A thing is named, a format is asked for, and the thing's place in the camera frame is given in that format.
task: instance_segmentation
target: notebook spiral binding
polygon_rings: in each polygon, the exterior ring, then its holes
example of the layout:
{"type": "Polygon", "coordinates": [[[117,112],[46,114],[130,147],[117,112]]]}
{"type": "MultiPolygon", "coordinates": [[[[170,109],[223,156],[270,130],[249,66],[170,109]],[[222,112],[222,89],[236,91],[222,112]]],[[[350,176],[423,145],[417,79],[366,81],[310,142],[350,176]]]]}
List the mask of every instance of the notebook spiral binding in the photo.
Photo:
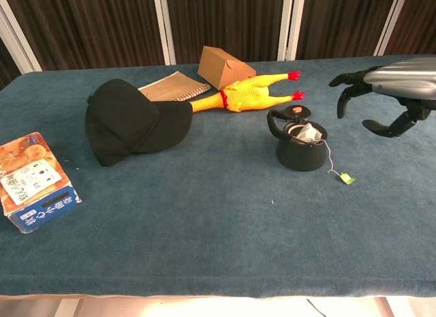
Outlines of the notebook spiral binding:
{"type": "Polygon", "coordinates": [[[204,85],[203,87],[199,87],[195,91],[191,91],[189,93],[186,93],[184,95],[181,95],[180,97],[175,98],[175,101],[185,101],[188,99],[191,99],[199,94],[202,94],[206,91],[209,91],[211,89],[211,86],[209,84],[204,85]]]}

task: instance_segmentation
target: yellow rubber chicken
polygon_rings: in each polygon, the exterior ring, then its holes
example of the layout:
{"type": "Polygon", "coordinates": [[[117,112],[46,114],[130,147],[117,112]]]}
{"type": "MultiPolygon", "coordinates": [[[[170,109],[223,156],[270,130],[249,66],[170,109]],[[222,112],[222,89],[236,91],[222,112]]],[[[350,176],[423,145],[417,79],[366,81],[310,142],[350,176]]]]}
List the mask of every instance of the yellow rubber chicken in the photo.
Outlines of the yellow rubber chicken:
{"type": "Polygon", "coordinates": [[[305,97],[305,93],[302,91],[297,91],[285,97],[270,97],[268,90],[268,86],[275,82],[298,80],[300,75],[300,72],[294,71],[286,74],[261,75],[246,80],[237,80],[210,97],[192,101],[192,109],[197,112],[212,108],[226,108],[230,111],[240,112],[243,110],[265,109],[276,104],[301,100],[305,97]]]}

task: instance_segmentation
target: blue felt surface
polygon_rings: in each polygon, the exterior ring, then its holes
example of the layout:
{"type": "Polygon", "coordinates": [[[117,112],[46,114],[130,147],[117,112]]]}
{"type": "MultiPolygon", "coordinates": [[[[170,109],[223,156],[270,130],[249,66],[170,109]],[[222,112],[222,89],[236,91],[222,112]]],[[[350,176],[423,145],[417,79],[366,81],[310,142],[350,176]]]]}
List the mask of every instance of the blue felt surface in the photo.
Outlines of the blue felt surface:
{"type": "Polygon", "coordinates": [[[252,63],[258,74],[302,72],[271,92],[306,91],[352,185],[327,164],[282,167],[267,110],[196,113],[178,146],[101,167],[84,132],[87,96],[111,78],[139,87],[180,70],[201,80],[195,65],[21,76],[0,92],[0,143],[41,132],[83,203],[29,235],[0,218],[0,295],[435,296],[436,114],[382,138],[361,121],[388,124],[404,107],[370,94],[338,120],[344,87],[328,87],[404,58],[252,63]]]}

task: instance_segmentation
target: spiral notebook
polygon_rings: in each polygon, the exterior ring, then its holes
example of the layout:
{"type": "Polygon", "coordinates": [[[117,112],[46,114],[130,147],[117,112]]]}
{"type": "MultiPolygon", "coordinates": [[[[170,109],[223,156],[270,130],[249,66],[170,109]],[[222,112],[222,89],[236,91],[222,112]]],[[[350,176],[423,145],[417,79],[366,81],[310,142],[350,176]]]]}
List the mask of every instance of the spiral notebook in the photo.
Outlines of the spiral notebook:
{"type": "Polygon", "coordinates": [[[209,84],[197,82],[180,72],[175,72],[138,90],[150,101],[185,101],[209,89],[209,84]]]}

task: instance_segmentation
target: kettle handle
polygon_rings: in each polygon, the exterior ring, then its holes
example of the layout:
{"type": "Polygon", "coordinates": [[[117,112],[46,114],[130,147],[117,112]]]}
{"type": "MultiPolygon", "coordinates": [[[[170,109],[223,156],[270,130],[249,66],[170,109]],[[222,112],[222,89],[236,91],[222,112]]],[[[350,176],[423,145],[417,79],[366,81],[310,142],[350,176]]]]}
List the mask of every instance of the kettle handle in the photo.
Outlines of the kettle handle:
{"type": "Polygon", "coordinates": [[[284,114],[278,110],[272,109],[268,112],[268,116],[266,117],[266,120],[268,122],[268,127],[270,128],[270,132],[273,136],[280,140],[289,141],[292,139],[292,136],[285,133],[283,130],[280,130],[277,125],[274,122],[274,118],[276,117],[278,119],[284,119],[289,120],[289,116],[287,114],[284,114]]]}

